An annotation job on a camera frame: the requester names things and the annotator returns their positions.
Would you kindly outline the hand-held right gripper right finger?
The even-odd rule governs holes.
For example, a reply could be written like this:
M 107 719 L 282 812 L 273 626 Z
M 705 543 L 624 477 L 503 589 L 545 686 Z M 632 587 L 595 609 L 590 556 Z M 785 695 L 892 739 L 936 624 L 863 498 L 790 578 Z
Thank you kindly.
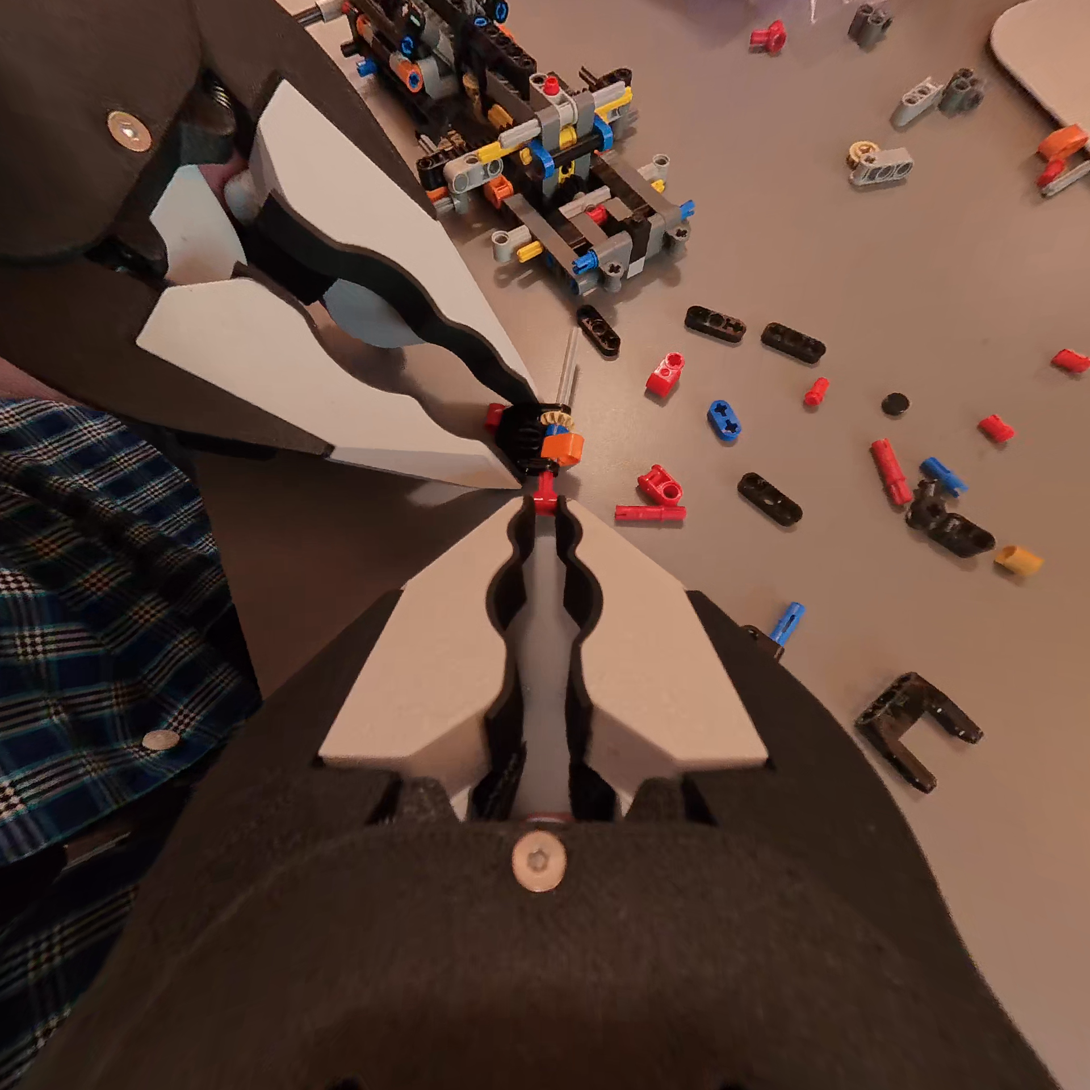
M 577 820 L 611 820 L 644 782 L 770 758 L 685 585 L 581 504 L 559 499 L 565 692 Z

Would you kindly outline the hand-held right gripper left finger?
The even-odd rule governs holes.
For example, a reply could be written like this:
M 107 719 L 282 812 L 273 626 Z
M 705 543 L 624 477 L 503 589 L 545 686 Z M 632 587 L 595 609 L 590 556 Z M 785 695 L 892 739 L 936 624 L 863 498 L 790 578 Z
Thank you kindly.
M 525 770 L 512 621 L 526 603 L 533 502 L 513 499 L 401 589 L 320 763 L 426 778 L 505 820 Z

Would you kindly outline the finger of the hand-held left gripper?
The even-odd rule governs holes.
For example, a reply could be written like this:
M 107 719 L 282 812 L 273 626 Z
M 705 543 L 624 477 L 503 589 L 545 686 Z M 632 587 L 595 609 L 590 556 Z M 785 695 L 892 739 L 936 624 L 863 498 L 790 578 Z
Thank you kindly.
M 256 238 L 329 280 L 337 327 L 372 347 L 434 346 L 510 404 L 538 402 L 508 334 L 443 226 L 287 81 L 254 129 Z M 402 408 L 355 387 L 305 308 L 238 266 L 225 281 L 225 390 L 261 408 Z
M 359 173 L 364 198 L 308 169 L 274 174 L 274 227 L 290 256 L 317 259 L 334 276 L 337 326 L 370 343 L 383 311 L 404 322 L 411 341 L 443 347 L 500 398 L 522 398 L 522 362 L 443 227 L 380 170 Z M 334 361 L 300 304 L 251 271 L 230 279 L 178 282 L 166 289 L 137 346 L 250 405 L 303 429 L 336 462 L 485 489 L 519 487 L 513 472 L 483 443 L 437 424 L 409 396 L 380 390 Z

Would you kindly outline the small black lego gear assembly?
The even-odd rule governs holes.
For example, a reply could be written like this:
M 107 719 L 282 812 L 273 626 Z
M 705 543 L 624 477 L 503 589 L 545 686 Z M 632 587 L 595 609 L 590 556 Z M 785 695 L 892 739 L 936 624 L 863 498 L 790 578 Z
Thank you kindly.
M 546 403 L 488 405 L 484 426 L 498 450 L 522 476 L 577 467 L 583 456 L 584 437 L 571 413 L 578 378 L 581 334 L 573 327 L 565 346 L 564 366 L 557 395 Z

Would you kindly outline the long red lego pin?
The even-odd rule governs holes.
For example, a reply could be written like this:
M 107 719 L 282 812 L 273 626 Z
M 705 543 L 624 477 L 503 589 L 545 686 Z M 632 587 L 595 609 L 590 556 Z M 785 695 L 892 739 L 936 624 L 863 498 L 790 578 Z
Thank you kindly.
M 912 489 L 907 483 L 907 479 L 897 456 L 892 448 L 892 443 L 882 438 L 870 444 L 870 453 L 875 467 L 877 467 L 879 479 L 882 481 L 884 492 L 891 504 L 897 508 L 909 505 L 913 498 Z

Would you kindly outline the multicoloured lego vehicle chassis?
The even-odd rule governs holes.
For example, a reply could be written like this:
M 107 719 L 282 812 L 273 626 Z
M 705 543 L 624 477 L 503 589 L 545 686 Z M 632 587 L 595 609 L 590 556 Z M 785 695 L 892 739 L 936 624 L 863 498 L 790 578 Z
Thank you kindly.
M 632 167 L 618 150 L 634 121 L 631 71 L 580 86 L 543 70 L 489 1 L 315 2 L 302 26 L 346 19 L 346 58 L 375 77 L 416 128 L 416 172 L 434 210 L 467 213 L 474 194 L 504 226 L 498 264 L 543 258 L 576 296 L 618 292 L 647 261 L 685 249 L 694 205 L 664 187 L 670 160 Z

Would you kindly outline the black thin lego liftarm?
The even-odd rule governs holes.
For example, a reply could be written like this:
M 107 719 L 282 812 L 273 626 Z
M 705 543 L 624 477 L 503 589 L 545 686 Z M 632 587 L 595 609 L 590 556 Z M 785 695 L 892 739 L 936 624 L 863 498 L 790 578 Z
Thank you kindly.
M 787 358 L 792 358 L 810 366 L 821 362 L 827 351 L 823 341 L 776 320 L 770 322 L 764 327 L 761 342 L 763 346 L 787 355 Z
M 802 508 L 756 472 L 744 473 L 737 484 L 738 494 L 778 526 L 790 529 L 802 519 Z
M 582 305 L 576 310 L 576 320 L 580 331 L 594 347 L 601 358 L 616 360 L 620 355 L 621 338 L 611 323 L 592 305 Z
M 708 336 L 730 343 L 730 346 L 741 343 L 747 331 L 744 320 L 738 320 L 738 318 L 701 305 L 691 305 L 687 308 L 685 327 L 693 334 Z

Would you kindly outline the black angled lego connector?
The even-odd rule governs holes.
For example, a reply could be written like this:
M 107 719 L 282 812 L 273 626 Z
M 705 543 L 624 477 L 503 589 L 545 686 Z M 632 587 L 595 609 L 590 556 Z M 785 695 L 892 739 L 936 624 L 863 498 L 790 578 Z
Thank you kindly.
M 996 540 L 988 530 L 947 508 L 942 485 L 935 480 L 919 481 L 905 522 L 909 529 L 962 560 L 994 552 L 996 547 Z

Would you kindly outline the person's plaid shirt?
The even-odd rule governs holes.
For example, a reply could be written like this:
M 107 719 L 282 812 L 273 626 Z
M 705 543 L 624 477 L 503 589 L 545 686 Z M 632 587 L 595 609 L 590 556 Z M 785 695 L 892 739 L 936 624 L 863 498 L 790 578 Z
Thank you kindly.
M 3 398 L 2 1088 L 90 988 L 262 703 L 180 456 L 87 405 Z

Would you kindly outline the light grey three-hole liftarm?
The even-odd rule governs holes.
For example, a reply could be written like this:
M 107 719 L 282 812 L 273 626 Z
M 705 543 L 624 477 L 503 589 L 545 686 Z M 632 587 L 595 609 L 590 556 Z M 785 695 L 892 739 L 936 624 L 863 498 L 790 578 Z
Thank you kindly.
M 850 172 L 853 187 L 876 187 L 903 182 L 913 171 L 915 160 L 905 148 L 872 148 Z

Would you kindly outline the light grey two-hole liftarm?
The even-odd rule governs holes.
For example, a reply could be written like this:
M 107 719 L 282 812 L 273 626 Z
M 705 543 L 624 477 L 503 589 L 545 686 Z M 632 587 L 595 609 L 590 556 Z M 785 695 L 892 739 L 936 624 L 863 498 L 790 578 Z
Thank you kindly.
M 903 131 L 909 128 L 929 110 L 936 107 L 945 89 L 945 85 L 934 78 L 925 77 L 911 89 L 906 90 L 897 102 L 891 116 L 891 126 Z

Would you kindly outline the white tray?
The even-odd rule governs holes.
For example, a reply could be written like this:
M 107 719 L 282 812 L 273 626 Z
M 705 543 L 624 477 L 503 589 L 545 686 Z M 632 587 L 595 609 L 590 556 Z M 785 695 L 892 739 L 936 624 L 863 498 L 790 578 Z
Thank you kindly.
M 1089 129 L 1089 2 L 1026 1 L 988 37 L 1000 65 L 1059 128 Z

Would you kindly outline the black u-shaped lego frame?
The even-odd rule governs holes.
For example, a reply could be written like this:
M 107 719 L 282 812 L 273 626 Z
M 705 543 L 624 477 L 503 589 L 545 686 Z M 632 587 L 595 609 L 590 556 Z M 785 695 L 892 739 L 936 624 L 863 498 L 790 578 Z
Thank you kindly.
M 853 727 L 904 782 L 928 795 L 936 778 L 904 741 L 925 716 L 962 743 L 977 744 L 984 738 L 982 728 L 956 702 L 918 673 L 898 676 L 865 706 Z

